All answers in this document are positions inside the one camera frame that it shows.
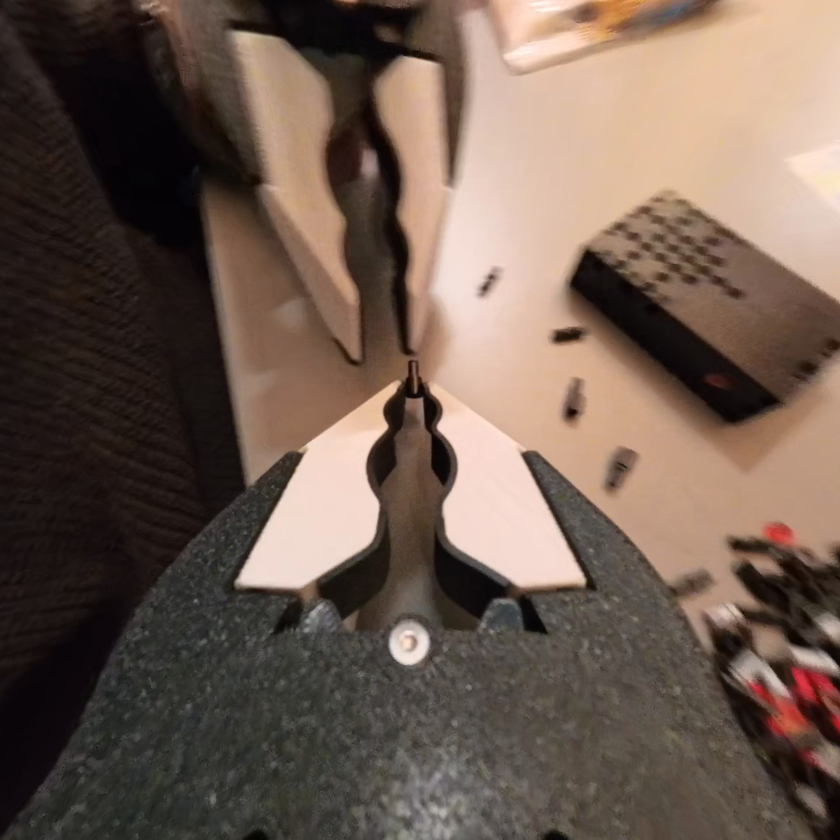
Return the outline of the clear bag of yellow parts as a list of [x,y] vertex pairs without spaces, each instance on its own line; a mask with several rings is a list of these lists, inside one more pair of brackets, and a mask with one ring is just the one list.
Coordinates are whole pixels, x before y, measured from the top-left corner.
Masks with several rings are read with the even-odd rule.
[[707,14],[716,1],[489,1],[500,54],[523,75]]

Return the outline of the person's dark knit sweater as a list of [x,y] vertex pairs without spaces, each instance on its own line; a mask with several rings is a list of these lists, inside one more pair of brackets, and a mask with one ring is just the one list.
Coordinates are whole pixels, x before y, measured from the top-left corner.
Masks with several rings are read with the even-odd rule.
[[2,832],[244,486],[168,12],[2,2]]

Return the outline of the black perforated plastic block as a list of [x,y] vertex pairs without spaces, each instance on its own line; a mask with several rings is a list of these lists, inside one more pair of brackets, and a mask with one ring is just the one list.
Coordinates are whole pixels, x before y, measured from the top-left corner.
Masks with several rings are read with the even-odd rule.
[[838,301],[670,190],[587,242],[570,288],[727,424],[838,362]]

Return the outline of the pile of mixed plastic pins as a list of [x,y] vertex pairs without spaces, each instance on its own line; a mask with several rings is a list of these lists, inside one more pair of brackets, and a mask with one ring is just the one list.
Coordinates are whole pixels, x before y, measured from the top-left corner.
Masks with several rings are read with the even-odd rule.
[[756,606],[705,612],[717,675],[759,759],[817,838],[839,838],[839,568],[773,521],[728,537]]

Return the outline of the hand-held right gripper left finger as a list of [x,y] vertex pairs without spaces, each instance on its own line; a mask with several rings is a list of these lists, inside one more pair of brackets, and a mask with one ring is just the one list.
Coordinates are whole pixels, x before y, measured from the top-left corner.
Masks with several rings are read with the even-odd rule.
[[321,598],[345,619],[382,590],[391,557],[382,489],[405,409],[405,384],[391,383],[297,452],[234,579],[238,592]]

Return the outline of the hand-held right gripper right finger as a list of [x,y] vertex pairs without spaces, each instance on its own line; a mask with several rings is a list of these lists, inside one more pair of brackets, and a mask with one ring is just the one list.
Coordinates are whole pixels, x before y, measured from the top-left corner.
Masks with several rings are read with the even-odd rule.
[[424,385],[423,409],[442,493],[434,571],[447,598],[480,619],[497,599],[585,589],[526,450],[439,385]]

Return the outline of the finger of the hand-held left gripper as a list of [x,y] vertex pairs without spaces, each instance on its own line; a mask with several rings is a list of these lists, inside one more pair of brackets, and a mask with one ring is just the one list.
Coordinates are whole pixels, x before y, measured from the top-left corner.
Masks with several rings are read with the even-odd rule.
[[403,351],[424,341],[450,195],[444,70],[400,56],[373,81],[367,119],[388,199],[385,242],[394,259],[392,298]]
[[360,293],[346,264],[346,223],[328,175],[328,82],[283,38],[236,29],[229,40],[261,167],[259,200],[326,329],[360,364]]

